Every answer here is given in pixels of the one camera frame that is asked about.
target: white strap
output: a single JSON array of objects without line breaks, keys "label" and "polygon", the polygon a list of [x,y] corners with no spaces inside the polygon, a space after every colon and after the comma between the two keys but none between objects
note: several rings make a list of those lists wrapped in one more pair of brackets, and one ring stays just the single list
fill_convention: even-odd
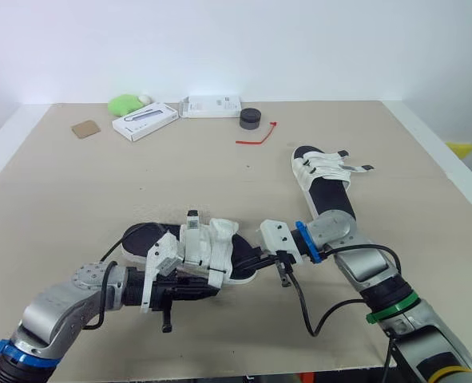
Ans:
[{"label": "white strap", "polygon": [[304,192],[310,190],[312,182],[319,177],[326,180],[340,180],[345,189],[351,184],[352,172],[368,172],[373,167],[353,167],[344,165],[343,157],[339,153],[307,152],[303,158],[292,160],[292,172]]},{"label": "white strap", "polygon": [[145,280],[141,295],[140,311],[149,312],[150,299],[153,293],[153,282],[158,274],[167,276],[182,263],[184,248],[180,246],[175,235],[167,231],[147,253]]},{"label": "white strap", "polygon": [[[232,237],[239,228],[239,224],[228,219],[213,218],[209,225],[200,225],[200,266],[198,263],[190,263],[184,260],[184,268],[208,271],[208,284],[221,288],[222,282],[228,282],[232,273]],[[180,226],[180,242],[186,246],[186,225]]]},{"label": "white strap", "polygon": [[209,234],[211,238],[211,262],[209,263],[210,286],[221,288],[224,280],[232,274],[232,237],[237,233],[239,224],[228,219],[211,219]]},{"label": "white strap", "polygon": [[192,265],[201,264],[200,251],[200,218],[198,215],[188,215],[184,228],[185,253],[184,261]]}]

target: green sponge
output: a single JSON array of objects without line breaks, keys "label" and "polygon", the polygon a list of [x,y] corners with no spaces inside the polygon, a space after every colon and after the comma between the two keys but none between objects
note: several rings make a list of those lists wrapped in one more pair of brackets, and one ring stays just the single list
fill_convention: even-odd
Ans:
[{"label": "green sponge", "polygon": [[108,110],[115,116],[125,116],[143,107],[144,104],[133,94],[122,94],[108,103]]}]

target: blue ring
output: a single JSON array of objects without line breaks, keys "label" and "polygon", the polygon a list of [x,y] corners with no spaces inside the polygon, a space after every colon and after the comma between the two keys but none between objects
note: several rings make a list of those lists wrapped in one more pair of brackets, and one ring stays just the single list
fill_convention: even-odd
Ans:
[{"label": "blue ring", "polygon": [[308,251],[310,251],[310,256],[313,259],[313,263],[321,263],[322,259],[319,257],[319,252],[317,251],[317,248],[315,247],[314,242],[312,241],[312,238],[310,238],[310,235],[308,234],[307,227],[303,225],[303,222],[301,221],[296,221],[296,228],[299,230],[299,233],[303,237],[303,240],[307,244]]},{"label": "blue ring", "polygon": [[27,353],[23,353],[20,349],[12,345],[9,340],[2,339],[0,341],[0,353],[11,357],[20,363],[25,365],[31,365],[33,367],[38,367],[41,369],[47,369],[49,367],[56,367],[60,363],[60,359],[43,359],[41,357],[34,357]]}]

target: red cable tie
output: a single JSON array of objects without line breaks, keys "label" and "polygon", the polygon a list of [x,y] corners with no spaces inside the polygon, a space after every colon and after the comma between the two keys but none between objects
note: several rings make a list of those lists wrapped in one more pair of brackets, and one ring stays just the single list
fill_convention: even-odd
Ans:
[{"label": "red cable tie", "polygon": [[273,133],[273,129],[276,126],[276,122],[270,122],[269,125],[271,126],[271,129],[269,129],[268,134],[266,135],[265,138],[262,139],[262,141],[236,141],[236,144],[243,144],[243,145],[261,145],[265,140],[268,139],[268,137]]}]

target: green ring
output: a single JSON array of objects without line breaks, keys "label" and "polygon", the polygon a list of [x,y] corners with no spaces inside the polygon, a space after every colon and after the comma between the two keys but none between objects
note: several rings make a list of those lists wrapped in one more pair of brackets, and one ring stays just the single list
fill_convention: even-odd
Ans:
[{"label": "green ring", "polygon": [[413,303],[416,302],[418,299],[417,293],[414,291],[405,297],[401,302],[395,303],[393,306],[387,307],[385,310],[378,311],[377,313],[370,313],[366,316],[367,322],[371,323],[372,325],[381,319],[387,318],[392,316],[393,314],[398,313],[404,309],[407,309]]}]

